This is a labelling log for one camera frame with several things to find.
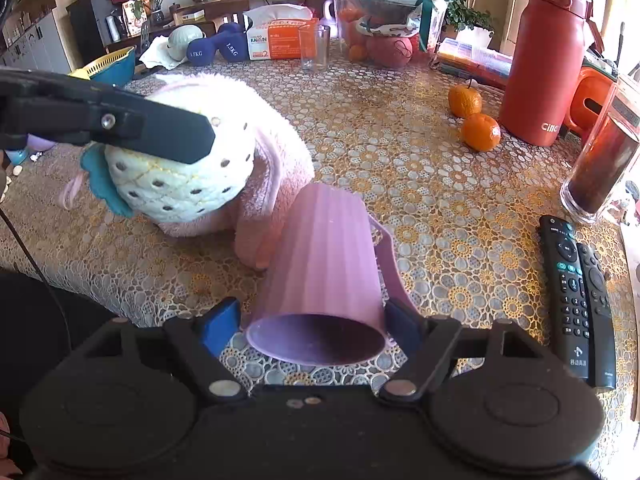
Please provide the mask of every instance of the red water bottle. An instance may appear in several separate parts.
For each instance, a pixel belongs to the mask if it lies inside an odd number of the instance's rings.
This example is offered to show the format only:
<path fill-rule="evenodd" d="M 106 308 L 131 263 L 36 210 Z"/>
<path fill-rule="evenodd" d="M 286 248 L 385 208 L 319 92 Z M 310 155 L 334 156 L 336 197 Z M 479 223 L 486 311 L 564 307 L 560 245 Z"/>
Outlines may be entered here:
<path fill-rule="evenodd" d="M 556 140 L 587 48 L 586 20 L 604 49 L 592 15 L 591 0 L 529 0 L 498 118 L 509 133 L 537 146 Z"/>

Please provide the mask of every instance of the remote control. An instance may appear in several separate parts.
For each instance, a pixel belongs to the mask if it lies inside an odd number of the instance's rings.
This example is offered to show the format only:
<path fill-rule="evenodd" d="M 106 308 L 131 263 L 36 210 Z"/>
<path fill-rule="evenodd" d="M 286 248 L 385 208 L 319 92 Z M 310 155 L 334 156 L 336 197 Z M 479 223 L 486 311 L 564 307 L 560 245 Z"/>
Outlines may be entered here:
<path fill-rule="evenodd" d="M 581 379 L 589 378 L 590 313 L 574 228 L 554 216 L 540 217 L 540 239 L 550 294 L 551 349 Z"/>
<path fill-rule="evenodd" d="M 591 339 L 589 342 L 588 383 L 596 388 L 616 387 L 616 346 L 607 286 L 598 251 L 578 244 L 578 257 L 584 273 L 584 291 L 590 306 Z"/>

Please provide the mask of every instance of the dumbbell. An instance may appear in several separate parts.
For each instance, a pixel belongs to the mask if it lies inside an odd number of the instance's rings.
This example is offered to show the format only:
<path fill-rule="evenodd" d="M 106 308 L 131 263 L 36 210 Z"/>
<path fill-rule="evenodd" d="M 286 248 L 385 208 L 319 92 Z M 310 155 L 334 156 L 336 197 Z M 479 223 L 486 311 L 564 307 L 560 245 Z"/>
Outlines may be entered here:
<path fill-rule="evenodd" d="M 191 41 L 187 58 L 196 66 L 206 66 L 213 62 L 217 50 L 229 62 L 249 59 L 246 34 L 238 23 L 223 23 L 215 36 Z"/>

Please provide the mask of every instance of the screw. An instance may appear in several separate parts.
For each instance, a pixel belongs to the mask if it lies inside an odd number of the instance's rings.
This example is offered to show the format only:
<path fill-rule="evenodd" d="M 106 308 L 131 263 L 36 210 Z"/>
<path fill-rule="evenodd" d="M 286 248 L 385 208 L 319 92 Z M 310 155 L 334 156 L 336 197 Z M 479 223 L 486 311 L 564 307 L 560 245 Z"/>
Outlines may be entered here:
<path fill-rule="evenodd" d="M 235 381 L 215 381 L 209 385 L 209 391 L 219 397 L 235 397 L 241 389 L 242 386 Z"/>
<path fill-rule="evenodd" d="M 406 379 L 392 379 L 385 383 L 385 390 L 396 397 L 409 397 L 417 391 L 417 388 Z"/>
<path fill-rule="evenodd" d="M 289 399 L 287 401 L 287 406 L 289 406 L 290 408 L 293 408 L 294 410 L 299 410 L 304 405 L 305 403 L 302 402 L 300 399 Z"/>
<path fill-rule="evenodd" d="M 113 114 L 104 114 L 100 122 L 105 130 L 111 130 L 116 125 L 116 117 Z"/>

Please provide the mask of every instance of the black cable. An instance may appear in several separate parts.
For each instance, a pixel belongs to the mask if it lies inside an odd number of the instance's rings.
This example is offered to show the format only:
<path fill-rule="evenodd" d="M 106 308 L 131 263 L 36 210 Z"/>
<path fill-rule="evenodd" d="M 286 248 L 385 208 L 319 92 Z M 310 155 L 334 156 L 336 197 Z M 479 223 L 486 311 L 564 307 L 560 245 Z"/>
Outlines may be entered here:
<path fill-rule="evenodd" d="M 7 433 L 6 431 L 3 431 L 3 430 L 0 430 L 0 436 L 5 436 L 7 438 L 10 438 L 11 440 L 16 440 L 18 442 L 24 442 L 25 444 L 27 443 L 27 441 L 24 440 L 23 438 L 12 435 L 11 433 Z"/>
<path fill-rule="evenodd" d="M 53 292 L 52 286 L 49 285 L 49 282 L 44 277 L 44 274 L 40 270 L 40 267 L 38 267 L 38 264 L 36 263 L 36 261 L 31 256 L 31 253 L 29 252 L 27 247 L 24 245 L 24 243 L 20 239 L 20 236 L 18 235 L 18 232 L 15 230 L 13 224 L 11 224 L 11 222 L 6 217 L 6 215 L 4 214 L 4 211 L 2 211 L 1 208 L 0 208 L 0 217 L 2 217 L 2 220 L 4 220 L 4 223 L 9 228 L 9 231 L 11 231 L 12 235 L 14 235 L 15 241 L 17 241 L 18 245 L 20 245 L 20 248 L 24 252 L 25 256 L 27 256 L 27 259 L 30 261 L 31 265 L 33 266 L 33 269 L 36 271 L 37 275 L 42 280 L 42 283 L 44 283 L 44 285 L 47 287 L 47 290 L 49 291 L 49 295 L 51 296 L 51 299 L 53 300 L 53 302 L 56 304 L 58 310 L 60 311 L 60 314 L 62 315 L 62 321 L 64 321 L 64 323 L 65 323 L 66 346 L 67 346 L 68 352 L 71 353 L 71 351 L 72 351 L 71 332 L 69 332 L 69 323 L 66 320 L 65 310 L 62 308 L 62 304 L 58 300 L 58 297 L 56 296 L 55 292 Z"/>

